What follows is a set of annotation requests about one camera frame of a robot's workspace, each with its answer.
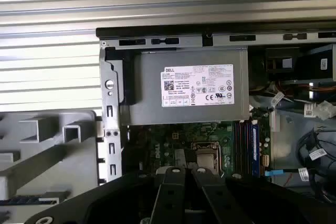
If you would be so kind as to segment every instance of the metal panel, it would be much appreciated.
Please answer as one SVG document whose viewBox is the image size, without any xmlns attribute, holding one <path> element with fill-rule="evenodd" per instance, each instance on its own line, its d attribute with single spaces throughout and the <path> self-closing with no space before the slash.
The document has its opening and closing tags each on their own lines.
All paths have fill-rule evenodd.
<svg viewBox="0 0 336 224">
<path fill-rule="evenodd" d="M 336 0 L 0 0 L 0 111 L 100 108 L 97 27 L 335 13 Z"/>
</svg>

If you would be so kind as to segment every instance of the cable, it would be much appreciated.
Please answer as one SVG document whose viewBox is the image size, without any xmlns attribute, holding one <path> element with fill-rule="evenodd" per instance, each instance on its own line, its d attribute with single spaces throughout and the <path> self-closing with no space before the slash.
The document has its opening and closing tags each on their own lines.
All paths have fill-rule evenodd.
<svg viewBox="0 0 336 224">
<path fill-rule="evenodd" d="M 309 182 L 310 182 L 310 186 L 312 188 L 312 190 L 315 192 L 315 197 L 318 199 L 321 199 L 324 202 L 327 202 L 329 204 L 336 204 L 336 197 L 333 194 L 330 194 L 330 192 L 328 192 L 328 190 L 326 190 L 326 186 L 328 185 L 328 182 L 331 182 L 334 180 L 334 178 L 332 177 L 332 175 L 330 175 L 329 170 L 330 167 L 332 166 L 333 163 L 336 162 L 336 157 L 333 156 L 332 154 L 330 154 L 328 151 L 325 152 L 327 155 L 325 155 L 325 157 L 329 158 L 331 161 L 327 166 L 327 169 L 324 170 L 323 172 L 321 172 L 321 168 L 320 163 L 319 162 L 315 162 L 315 161 L 310 161 L 310 159 L 304 159 L 300 153 L 300 150 L 306 145 L 306 149 L 312 150 L 314 147 L 316 148 L 323 148 L 320 144 L 321 143 L 327 143 L 333 146 L 336 146 L 336 143 L 332 143 L 329 141 L 325 141 L 325 140 L 319 140 L 317 138 L 319 133 L 322 132 L 336 132 L 335 130 L 318 130 L 318 131 L 314 131 L 314 129 L 312 129 L 311 131 L 307 132 L 305 135 L 303 135 L 299 140 L 298 140 L 298 144 L 296 146 L 296 156 L 297 159 L 299 161 L 299 163 L 303 166 L 306 167 L 310 176 L 309 176 Z M 321 177 L 323 177 L 326 182 L 320 183 L 320 182 L 316 182 L 316 175 L 319 175 Z"/>
<path fill-rule="evenodd" d="M 286 187 L 287 184 L 288 184 L 288 182 L 290 182 L 290 180 L 291 180 L 292 178 L 293 178 L 293 173 L 290 173 L 289 176 L 288 176 L 288 178 L 287 178 L 287 180 L 286 180 L 286 182 L 284 183 L 283 187 Z"/>
</svg>

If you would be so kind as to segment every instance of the white label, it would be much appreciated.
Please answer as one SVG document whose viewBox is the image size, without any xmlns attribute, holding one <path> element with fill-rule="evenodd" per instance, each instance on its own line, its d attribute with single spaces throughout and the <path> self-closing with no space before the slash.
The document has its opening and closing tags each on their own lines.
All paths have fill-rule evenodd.
<svg viewBox="0 0 336 224">
<path fill-rule="evenodd" d="M 284 98 L 285 95 L 282 93 L 282 92 L 278 92 L 275 97 L 273 97 L 273 99 L 271 100 L 271 105 L 273 107 L 275 107 L 280 101 L 282 98 Z"/>
<path fill-rule="evenodd" d="M 304 114 L 303 116 L 306 118 L 315 118 L 316 115 L 313 113 L 313 109 L 316 107 L 316 103 L 306 103 L 304 105 Z"/>
<path fill-rule="evenodd" d="M 253 159 L 257 161 L 257 130 L 253 129 Z"/>
<path fill-rule="evenodd" d="M 309 182 L 309 174 L 307 168 L 299 168 L 299 174 L 303 182 Z"/>
<path fill-rule="evenodd" d="M 162 107 L 234 104 L 233 65 L 165 67 Z"/>
<path fill-rule="evenodd" d="M 326 70 L 328 68 L 328 59 L 321 59 L 321 70 Z"/>
<path fill-rule="evenodd" d="M 327 154 L 326 151 L 323 148 L 321 148 L 321 149 L 318 149 L 318 150 L 310 153 L 309 156 L 310 156 L 311 160 L 315 160 L 315 159 L 318 159 L 319 157 L 325 156 L 326 154 Z"/>
</svg>

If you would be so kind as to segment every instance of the gray plastic part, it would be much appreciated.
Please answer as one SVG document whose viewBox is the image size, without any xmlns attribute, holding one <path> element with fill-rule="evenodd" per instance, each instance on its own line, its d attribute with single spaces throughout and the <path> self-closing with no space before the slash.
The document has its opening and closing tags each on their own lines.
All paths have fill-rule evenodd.
<svg viewBox="0 0 336 224">
<path fill-rule="evenodd" d="M 55 201 L 56 204 L 63 202 L 69 195 L 68 191 L 48 191 L 38 201 Z"/>
<path fill-rule="evenodd" d="M 161 72 L 165 67 L 234 65 L 234 104 L 162 107 Z M 247 50 L 216 48 L 141 54 L 135 58 L 136 103 L 121 107 L 123 125 L 243 120 L 249 117 Z"/>
<path fill-rule="evenodd" d="M 0 200 L 12 198 L 19 188 L 65 158 L 65 148 L 65 146 L 55 145 L 1 171 Z"/>
<path fill-rule="evenodd" d="M 40 143 L 55 136 L 58 125 L 55 118 L 31 118 L 21 120 L 20 123 L 34 123 L 36 125 L 36 135 L 21 140 L 21 143 Z"/>
<path fill-rule="evenodd" d="M 74 122 L 63 126 L 64 142 L 67 143 L 73 139 L 78 139 L 80 143 L 83 142 L 94 135 L 94 126 L 92 121 Z"/>
<path fill-rule="evenodd" d="M 10 162 L 13 163 L 20 159 L 20 152 L 13 151 L 13 152 L 3 152 L 0 153 L 0 162 Z"/>
</svg>

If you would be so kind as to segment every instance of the wire bundle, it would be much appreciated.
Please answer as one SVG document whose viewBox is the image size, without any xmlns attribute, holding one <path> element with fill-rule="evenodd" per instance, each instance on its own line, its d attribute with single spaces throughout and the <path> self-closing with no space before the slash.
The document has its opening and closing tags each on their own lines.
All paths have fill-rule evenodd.
<svg viewBox="0 0 336 224">
<path fill-rule="evenodd" d="M 326 155 L 323 158 L 328 158 L 330 160 L 329 165 L 326 169 L 323 169 L 320 166 L 319 160 L 312 161 L 309 157 L 303 158 L 301 155 L 301 149 L 305 146 L 306 150 L 309 152 L 313 148 L 321 149 L 323 148 L 320 142 L 328 143 L 330 145 L 333 145 L 336 147 L 335 143 L 319 140 L 317 138 L 319 133 L 322 132 L 336 132 L 336 131 L 330 131 L 330 130 L 318 130 L 314 131 L 312 129 L 308 133 L 306 133 L 304 136 L 302 136 L 297 144 L 296 147 L 296 157 L 303 167 L 306 167 L 309 172 L 309 182 L 310 186 L 313 189 L 313 191 L 316 194 L 316 198 L 323 200 L 324 202 L 330 203 L 330 204 L 336 204 L 336 196 L 329 192 L 329 184 L 334 184 L 336 182 L 336 177 L 334 174 L 330 173 L 330 167 L 333 163 L 336 162 L 336 156 L 332 155 L 330 152 L 326 151 Z M 322 177 L 325 182 L 317 182 L 316 181 L 316 175 L 319 175 Z"/>
</svg>

